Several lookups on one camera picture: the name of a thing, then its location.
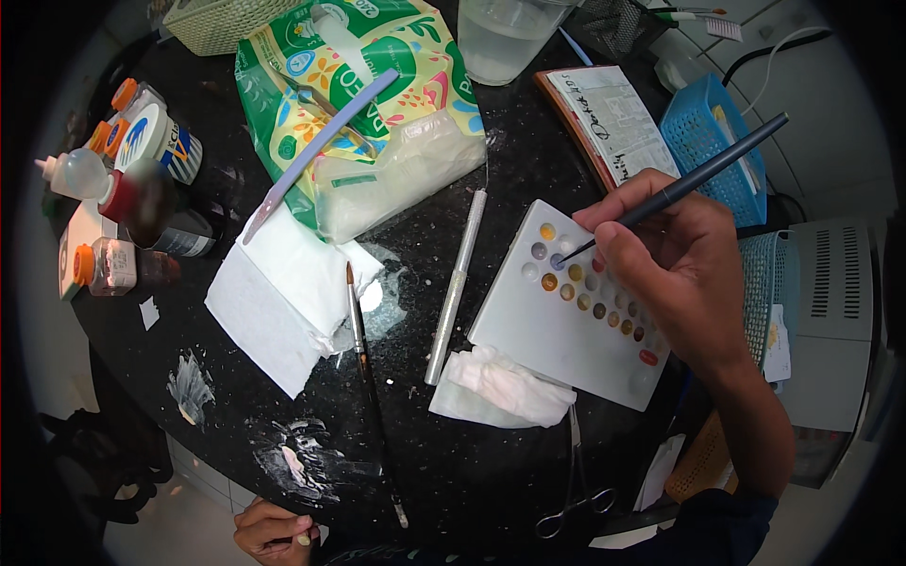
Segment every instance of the red paint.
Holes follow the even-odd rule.
[[[655,356],[653,352],[649,352],[647,350],[639,351],[639,360],[644,361],[650,366],[658,365],[658,357]]]

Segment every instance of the scissors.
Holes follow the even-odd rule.
[[[585,504],[592,506],[595,513],[604,513],[613,506],[617,500],[617,490],[614,487],[603,489],[594,496],[590,496],[588,483],[585,481],[585,464],[582,460],[582,435],[579,430],[579,418],[576,416],[575,405],[569,407],[569,426],[571,438],[571,451],[569,458],[569,482],[566,484],[566,501],[560,513],[548,515],[535,523],[535,534],[542,539],[553,539],[564,528],[566,514]],[[576,460],[579,462],[579,482],[582,484],[582,501],[572,503],[573,477],[575,475]]]
[[[323,110],[324,113],[331,118],[337,115],[337,112],[339,112],[339,110],[337,110],[330,101],[324,98],[324,96],[322,96],[320,92],[318,92],[311,86],[308,86],[307,84],[301,84],[292,77],[287,76],[276,64],[274,64],[273,61],[268,61],[268,63],[271,65],[271,69],[279,74],[280,78],[286,81],[286,84],[292,87],[292,89],[295,91],[297,100],[311,102],[312,104]],[[369,158],[378,158],[378,150],[375,149],[374,146],[372,146],[372,144],[367,139],[365,139],[365,137],[362,136],[362,134],[359,133],[357,129],[355,129],[351,124],[346,124],[344,127],[348,128],[352,132],[354,137],[358,138],[355,141],[357,141],[359,143],[359,146],[361,146],[365,150],[365,153]]]

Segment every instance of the sleeve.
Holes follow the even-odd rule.
[[[765,541],[777,499],[708,489],[679,507],[671,528],[624,552],[633,563],[744,566]]]

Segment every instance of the white cable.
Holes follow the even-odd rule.
[[[802,29],[798,29],[798,30],[792,32],[787,37],[780,40],[780,43],[778,43],[777,45],[774,46],[774,49],[771,50],[771,54],[767,57],[767,72],[765,72],[765,83],[761,85],[761,90],[758,91],[758,96],[756,96],[755,99],[752,101],[752,103],[748,105],[748,108],[743,110],[743,112],[742,112],[743,116],[745,116],[746,114],[748,114],[748,112],[750,110],[755,108],[755,103],[758,102],[758,99],[761,98],[761,95],[765,93],[765,89],[767,88],[767,80],[771,78],[771,62],[774,60],[774,55],[776,55],[777,51],[781,47],[783,47],[784,43],[793,39],[797,35],[804,34],[805,32],[824,32],[824,31],[831,32],[833,30],[828,27],[822,27],[820,25],[804,27]]]

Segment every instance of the vent grille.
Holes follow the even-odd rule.
[[[827,302],[831,294],[830,230],[818,230],[815,234],[814,259],[814,292],[810,315],[812,318],[826,318]]]
[[[843,317],[859,318],[859,246],[855,228],[843,229]]]

